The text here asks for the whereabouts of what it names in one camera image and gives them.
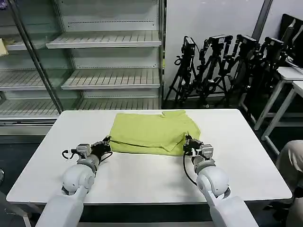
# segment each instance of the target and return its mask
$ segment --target white desk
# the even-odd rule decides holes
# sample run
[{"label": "white desk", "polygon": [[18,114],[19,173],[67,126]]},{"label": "white desk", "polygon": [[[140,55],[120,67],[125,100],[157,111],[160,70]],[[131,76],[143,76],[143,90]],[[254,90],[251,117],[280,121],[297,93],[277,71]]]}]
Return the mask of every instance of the white desk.
[{"label": "white desk", "polygon": [[261,139],[267,141],[271,148],[279,154],[279,150],[275,147],[274,143],[269,138],[271,132],[275,127],[278,126],[288,126],[288,127],[303,127],[301,122],[292,122],[292,123],[283,123],[280,122],[283,115],[285,115],[286,110],[288,109],[289,105],[293,101],[296,95],[300,95],[303,97],[303,81],[294,81],[293,82],[293,89],[289,92],[288,96],[284,100],[283,104],[281,105],[280,109],[278,110],[277,114],[271,121],[270,125],[265,130],[264,134],[262,135]]},{"label": "white desk", "polygon": [[[274,102],[276,101],[276,98],[278,98],[284,85],[287,83],[288,84],[292,83],[294,81],[303,81],[303,74],[300,73],[298,70],[294,69],[293,67],[280,67],[280,68],[278,68],[278,72],[281,75],[281,80],[276,85],[273,94],[269,98],[260,117],[258,118],[258,120],[254,126],[254,130],[258,130],[261,127],[265,118],[274,117],[276,115],[275,113],[270,113],[269,111],[270,111],[271,107],[273,106]],[[295,114],[295,115],[289,114],[288,116],[297,117],[297,114]]]},{"label": "white desk", "polygon": [[297,70],[299,73],[303,74],[303,69],[296,64],[293,64],[291,61],[286,60],[286,63],[289,64],[294,70]]},{"label": "white desk", "polygon": [[[51,128],[7,200],[13,203],[46,203],[61,190],[63,172],[76,163],[61,152],[79,143],[94,143],[109,134],[116,113],[160,114],[161,110],[65,111]],[[200,140],[214,147],[217,166],[230,176],[230,189],[245,201],[288,199],[292,194],[238,110],[186,110],[201,130]],[[193,166],[187,159],[193,177]],[[205,202],[186,178],[182,157],[114,153],[104,162],[86,205],[111,203]]]}]

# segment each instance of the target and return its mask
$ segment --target metal shelf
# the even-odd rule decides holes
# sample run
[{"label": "metal shelf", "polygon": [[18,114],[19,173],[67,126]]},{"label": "metal shelf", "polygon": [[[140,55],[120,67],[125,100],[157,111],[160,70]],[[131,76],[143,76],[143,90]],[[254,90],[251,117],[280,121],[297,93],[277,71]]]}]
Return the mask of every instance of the metal shelf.
[{"label": "metal shelf", "polygon": [[[53,87],[64,81],[66,70],[47,70]],[[0,91],[46,90],[37,70],[0,70]]]},{"label": "metal shelf", "polygon": [[61,86],[63,90],[159,87],[158,68],[75,70]]},{"label": "metal shelf", "polygon": [[158,98],[83,99],[78,110],[157,110]]},{"label": "metal shelf", "polygon": [[[72,109],[76,99],[61,99],[62,105]],[[57,119],[59,113],[51,99],[5,100],[0,104],[0,120],[3,119]]]},{"label": "metal shelf", "polygon": [[[53,37],[51,34],[35,34],[31,36],[32,43],[36,49],[43,49],[46,43]],[[25,51],[27,50],[22,38],[20,36],[4,37],[4,41],[9,43],[6,45],[8,51]]]},{"label": "metal shelf", "polygon": [[158,31],[106,31],[64,33],[47,43],[49,49],[160,46]]}]

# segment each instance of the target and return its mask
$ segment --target yellow-green cloth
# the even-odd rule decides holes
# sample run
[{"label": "yellow-green cloth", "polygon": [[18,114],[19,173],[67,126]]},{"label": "yellow-green cloth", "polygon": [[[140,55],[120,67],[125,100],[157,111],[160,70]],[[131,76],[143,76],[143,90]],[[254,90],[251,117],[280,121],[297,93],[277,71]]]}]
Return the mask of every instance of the yellow-green cloth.
[{"label": "yellow-green cloth", "polygon": [[123,153],[181,156],[185,134],[200,137],[200,130],[184,110],[162,114],[118,113],[110,131],[110,146]]}]

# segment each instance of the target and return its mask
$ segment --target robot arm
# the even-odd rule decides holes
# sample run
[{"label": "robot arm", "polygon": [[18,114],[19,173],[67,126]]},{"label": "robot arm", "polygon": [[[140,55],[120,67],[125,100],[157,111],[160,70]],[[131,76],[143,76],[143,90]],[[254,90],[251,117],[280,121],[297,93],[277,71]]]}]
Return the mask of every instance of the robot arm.
[{"label": "robot arm", "polygon": [[62,193],[52,197],[43,210],[36,227],[76,227],[83,212],[83,202],[95,181],[99,164],[112,155],[110,137],[92,146],[79,144],[72,156],[79,155],[77,164],[63,174]]},{"label": "robot arm", "polygon": [[228,175],[214,164],[214,148],[187,135],[183,149],[185,154],[192,156],[196,185],[206,198],[215,226],[258,227],[245,202],[232,196]]}]

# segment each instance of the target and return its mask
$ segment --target camera tripod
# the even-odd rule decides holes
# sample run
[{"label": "camera tripod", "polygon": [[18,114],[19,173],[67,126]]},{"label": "camera tripod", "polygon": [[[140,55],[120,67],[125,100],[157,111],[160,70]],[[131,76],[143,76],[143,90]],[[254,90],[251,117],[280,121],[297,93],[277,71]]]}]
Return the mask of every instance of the camera tripod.
[{"label": "camera tripod", "polygon": [[[235,58],[238,49],[240,47],[239,56]],[[240,91],[239,98],[243,93],[245,93],[250,87],[251,78],[251,60],[252,56],[256,56],[259,51],[259,43],[257,40],[247,36],[247,35],[237,35],[237,40],[235,42],[235,47],[233,49],[232,55],[228,56],[228,68],[225,73],[230,80],[231,87],[227,94],[215,104],[218,106],[224,100],[226,100],[226,106],[229,106],[229,99],[237,90]],[[232,68],[238,63],[238,67],[235,72],[235,76],[232,78],[227,75],[231,72]]]},{"label": "camera tripod", "polygon": [[[225,73],[224,66],[226,62],[226,58],[228,57],[228,50],[230,44],[232,42],[232,36],[220,35],[210,37],[208,40],[205,40],[204,47],[199,52],[199,60],[201,62],[200,66],[197,67],[199,73],[196,74],[195,67],[193,64],[193,59],[195,56],[195,42],[188,38],[184,37],[184,44],[182,46],[182,57],[179,56],[175,61],[176,65],[179,65],[179,70],[176,73],[176,76],[169,87],[169,92],[165,98],[163,105],[166,105],[167,99],[171,94],[171,91],[174,90],[176,92],[174,105],[176,106],[179,102],[180,104],[184,103],[189,97],[199,97],[198,106],[203,104],[205,107],[208,107],[208,103],[206,98],[210,94],[214,94],[217,87],[223,90],[226,94],[226,84],[225,84]],[[211,45],[213,53],[209,57],[208,61],[205,60],[205,54]],[[221,52],[224,49],[223,61],[221,60]],[[219,77],[213,79],[214,69],[219,64]],[[205,70],[209,67],[207,76],[203,79],[203,74]],[[194,74],[194,79],[191,81],[191,72]],[[179,78],[178,88],[175,89],[175,84]]]},{"label": "camera tripod", "polygon": [[259,52],[259,59],[252,69],[254,79],[246,95],[246,101],[249,104],[248,110],[250,109],[251,101],[256,98],[257,95],[260,93],[271,94],[275,86],[275,81],[280,80],[277,69],[285,62],[286,58],[284,43],[280,40],[266,37]]}]

